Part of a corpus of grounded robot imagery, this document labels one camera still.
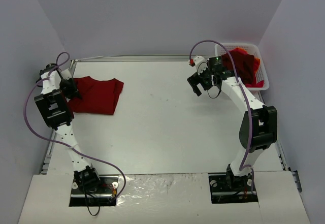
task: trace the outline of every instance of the purple cable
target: purple cable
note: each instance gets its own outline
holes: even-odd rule
[[[246,147],[246,151],[245,151],[245,154],[244,154],[244,157],[243,157],[243,160],[242,162],[240,163],[240,166],[239,166],[239,170],[242,171],[244,168],[246,167],[251,167],[251,170],[252,170],[252,186],[251,186],[251,192],[253,193],[253,187],[254,187],[254,170],[252,168],[251,165],[244,165],[245,164],[245,161],[247,159],[247,156],[248,156],[248,153],[249,153],[249,149],[250,149],[250,145],[251,145],[251,141],[252,141],[252,134],[253,134],[253,122],[252,122],[252,113],[250,111],[250,106],[249,106],[249,101],[248,101],[248,98],[247,98],[247,95],[244,91],[244,88],[243,86],[241,85],[241,83],[239,83],[239,79],[238,79],[238,75],[237,75],[237,71],[236,71],[236,67],[235,67],[235,63],[234,63],[234,60],[233,60],[233,57],[232,55],[230,54],[230,52],[228,51],[227,48],[225,48],[224,45],[222,45],[220,42],[218,41],[215,41],[215,40],[202,40],[202,41],[199,41],[197,42],[191,49],[191,52],[189,53],[189,59],[191,60],[191,57],[192,57],[192,52],[193,50],[195,49],[195,47],[201,43],[204,43],[204,42],[211,42],[211,43],[215,43],[217,45],[220,45],[225,51],[226,53],[229,55],[229,58],[232,62],[232,65],[233,65],[233,68],[234,68],[234,73],[235,73],[235,78],[236,78],[236,81],[237,83],[239,84],[239,87],[240,87],[240,90],[242,91],[243,93],[243,97],[245,99],[245,102],[246,102],[246,106],[247,106],[247,111],[248,111],[248,123],[249,123],[249,134],[248,134],[248,143],[247,143],[247,147]]]
[[[60,53],[60,54],[58,55],[58,57],[57,57],[57,59],[56,59],[56,64],[57,64],[57,62],[58,62],[59,57],[60,57],[62,54],[67,54],[67,55],[68,55],[68,58],[67,58],[63,63],[61,63],[60,65],[55,66],[51,71],[49,71],[49,74],[48,74],[48,75],[50,75],[50,73],[52,73],[55,69],[61,67],[62,65],[64,65],[65,63],[67,63],[67,62],[69,61],[69,59],[70,59],[70,55],[69,55],[67,52],[62,52],[62,53]],[[117,199],[117,198],[121,195],[121,193],[123,192],[123,190],[124,190],[124,188],[125,188],[125,186],[126,186],[126,177],[125,177],[124,173],[121,171],[121,169],[119,169],[116,165],[114,165],[114,164],[112,164],[112,163],[109,163],[109,162],[103,161],[103,160],[101,160],[101,159],[97,159],[97,158],[95,158],[95,157],[92,157],[92,156],[89,156],[89,155],[83,154],[83,153],[77,151],[75,148],[73,148],[71,145],[69,145],[69,144],[67,144],[67,143],[64,143],[64,142],[61,142],[61,141],[57,141],[57,140],[54,140],[54,139],[48,139],[48,138],[46,138],[46,137],[43,137],[42,135],[40,135],[40,134],[38,134],[37,132],[35,132],[34,129],[31,127],[31,125],[29,124],[29,121],[28,121],[28,118],[27,118],[27,104],[28,104],[29,98],[30,98],[32,92],[34,91],[34,89],[37,87],[37,85],[43,83],[45,80],[49,80],[49,78],[48,78],[48,77],[47,77],[47,78],[43,78],[43,79],[41,79],[40,81],[38,81],[38,82],[34,85],[34,87],[33,87],[32,90],[30,91],[30,93],[28,94],[27,99],[26,99],[26,101],[25,101],[25,103],[24,103],[23,115],[24,115],[24,120],[25,120],[25,123],[26,123],[28,129],[29,129],[29,130],[30,130],[34,135],[36,135],[37,137],[39,137],[40,139],[47,140],[47,141],[51,141],[51,142],[58,143],[58,144],[62,144],[62,145],[64,145],[64,146],[66,146],[66,147],[71,148],[71,149],[72,149],[74,152],[76,152],[78,155],[81,155],[81,156],[86,157],[86,158],[88,158],[88,159],[92,159],[92,160],[97,161],[97,162],[101,162],[101,163],[107,164],[107,165],[109,165],[109,166],[114,167],[116,170],[118,170],[118,171],[121,173],[122,177],[123,177],[124,184],[123,184],[123,187],[122,187],[121,191],[120,191],[120,192],[115,196],[115,199]]]

